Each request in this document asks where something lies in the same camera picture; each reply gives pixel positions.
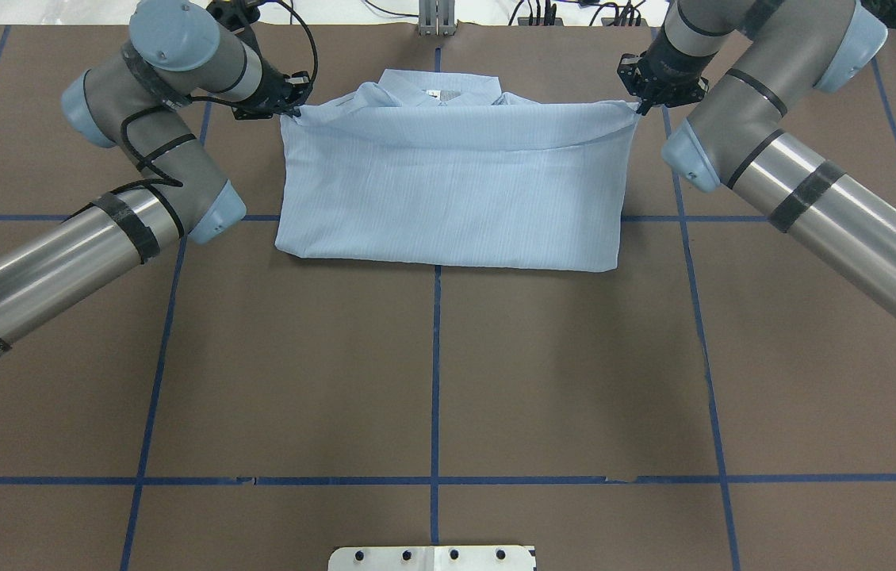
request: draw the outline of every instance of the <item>white metal plate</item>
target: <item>white metal plate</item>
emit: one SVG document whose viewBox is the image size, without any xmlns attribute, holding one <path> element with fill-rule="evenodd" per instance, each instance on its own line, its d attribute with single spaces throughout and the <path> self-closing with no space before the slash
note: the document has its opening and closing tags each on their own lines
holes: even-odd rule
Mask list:
<svg viewBox="0 0 896 571">
<path fill-rule="evenodd" d="M 328 571 L 535 571 L 531 546 L 339 548 Z"/>
</svg>

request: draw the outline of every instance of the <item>light blue joint cap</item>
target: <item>light blue joint cap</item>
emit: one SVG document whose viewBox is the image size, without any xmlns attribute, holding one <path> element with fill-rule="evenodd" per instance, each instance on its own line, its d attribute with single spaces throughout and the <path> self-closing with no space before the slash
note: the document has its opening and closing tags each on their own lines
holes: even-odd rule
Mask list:
<svg viewBox="0 0 896 571">
<path fill-rule="evenodd" d="M 701 191 L 712 192 L 719 187 L 719 174 L 687 119 L 670 135 L 661 154 L 674 173 L 687 178 Z"/>
<path fill-rule="evenodd" d="M 144 61 L 167 71 L 199 68 L 219 48 L 216 19 L 187 0 L 141 0 L 128 30 Z"/>
<path fill-rule="evenodd" d="M 99 125 L 96 125 L 96 120 L 89 111 L 89 102 L 85 101 L 85 76 L 88 74 L 88 71 L 82 73 L 82 76 L 60 95 L 60 111 L 63 111 L 71 127 L 82 133 L 91 144 L 101 148 L 114 148 L 115 142 L 109 140 L 99 129 Z"/>
<path fill-rule="evenodd" d="M 209 211 L 198 221 L 194 230 L 188 234 L 197 243 L 205 243 L 223 234 L 226 228 L 239 223 L 241 218 L 247 216 L 247 206 L 240 199 L 240 195 L 233 188 L 230 181 L 226 181 L 223 191 L 216 196 Z"/>
<path fill-rule="evenodd" d="M 835 94 L 879 53 L 887 37 L 889 29 L 886 25 L 865 10 L 858 1 L 853 17 L 850 18 L 850 28 L 846 29 L 846 35 L 843 36 L 843 43 L 814 87 L 827 94 Z"/>
</svg>

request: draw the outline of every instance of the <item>folded shirt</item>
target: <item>folded shirt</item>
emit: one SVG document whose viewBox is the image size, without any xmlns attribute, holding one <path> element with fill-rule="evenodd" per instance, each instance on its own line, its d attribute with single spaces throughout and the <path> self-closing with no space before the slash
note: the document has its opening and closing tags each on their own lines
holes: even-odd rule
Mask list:
<svg viewBox="0 0 896 571">
<path fill-rule="evenodd" d="M 304 258 L 613 270 L 628 102 L 542 105 L 496 77 L 387 70 L 282 117 L 275 247 Z"/>
</svg>

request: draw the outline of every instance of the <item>white floor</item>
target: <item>white floor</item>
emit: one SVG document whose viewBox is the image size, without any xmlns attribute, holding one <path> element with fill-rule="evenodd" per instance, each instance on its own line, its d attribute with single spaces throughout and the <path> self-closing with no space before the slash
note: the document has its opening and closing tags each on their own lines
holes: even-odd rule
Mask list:
<svg viewBox="0 0 896 571">
<path fill-rule="evenodd" d="M 205 5 L 209 0 L 194 0 Z M 459 21 L 482 25 L 506 25 L 516 0 L 457 0 Z M 372 10 L 362 0 L 293 0 L 293 7 L 307 23 L 383 23 L 409 21 Z M 387 10 L 415 13 L 418 0 L 372 0 Z M 65 25 L 104 25 L 126 23 L 137 0 L 3 0 L 0 1 L 0 23 L 64 23 Z M 646 0 L 640 8 L 649 25 L 660 25 L 666 14 L 666 0 Z M 565 25 L 588 25 L 596 7 L 579 7 L 576 3 L 559 3 L 557 15 Z M 277 4 L 261 10 L 262 21 L 289 22 L 289 15 Z M 519 11 L 520 16 L 528 10 Z M 601 16 L 610 16 L 607 8 Z M 600 25 L 599 18 L 595 25 Z"/>
</svg>

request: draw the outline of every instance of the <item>light blue shirt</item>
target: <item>light blue shirt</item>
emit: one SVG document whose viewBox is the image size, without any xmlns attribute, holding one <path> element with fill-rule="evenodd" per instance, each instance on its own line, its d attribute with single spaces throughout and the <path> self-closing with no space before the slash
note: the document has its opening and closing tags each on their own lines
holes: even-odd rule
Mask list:
<svg viewBox="0 0 896 571">
<path fill-rule="evenodd" d="M 613 270 L 628 102 L 540 105 L 496 77 L 387 70 L 282 117 L 275 247 L 304 258 Z"/>
</svg>

